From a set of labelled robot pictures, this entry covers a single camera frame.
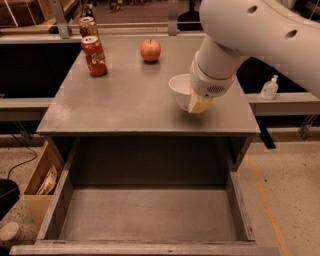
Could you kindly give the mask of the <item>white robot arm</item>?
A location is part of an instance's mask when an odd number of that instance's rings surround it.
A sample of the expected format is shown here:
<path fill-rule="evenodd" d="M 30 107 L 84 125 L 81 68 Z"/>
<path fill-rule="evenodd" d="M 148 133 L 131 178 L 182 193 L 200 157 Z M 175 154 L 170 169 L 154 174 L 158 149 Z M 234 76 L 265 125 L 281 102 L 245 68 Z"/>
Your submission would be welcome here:
<path fill-rule="evenodd" d="M 190 67 L 188 111 L 202 113 L 237 80 L 254 57 L 320 96 L 320 28 L 276 0 L 202 0 L 205 37 Z"/>

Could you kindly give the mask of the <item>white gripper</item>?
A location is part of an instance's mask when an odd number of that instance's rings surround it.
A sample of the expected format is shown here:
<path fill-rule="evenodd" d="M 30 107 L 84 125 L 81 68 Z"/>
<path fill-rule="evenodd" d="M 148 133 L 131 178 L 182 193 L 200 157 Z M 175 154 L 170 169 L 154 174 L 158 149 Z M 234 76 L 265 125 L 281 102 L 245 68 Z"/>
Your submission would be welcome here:
<path fill-rule="evenodd" d="M 196 53 L 190 66 L 190 82 L 195 93 L 191 95 L 188 112 L 202 113 L 209 109 L 215 102 L 212 97 L 224 95 L 235 81 L 235 76 L 230 75 L 225 79 L 213 78 L 207 75 L 198 64 L 199 53 Z"/>

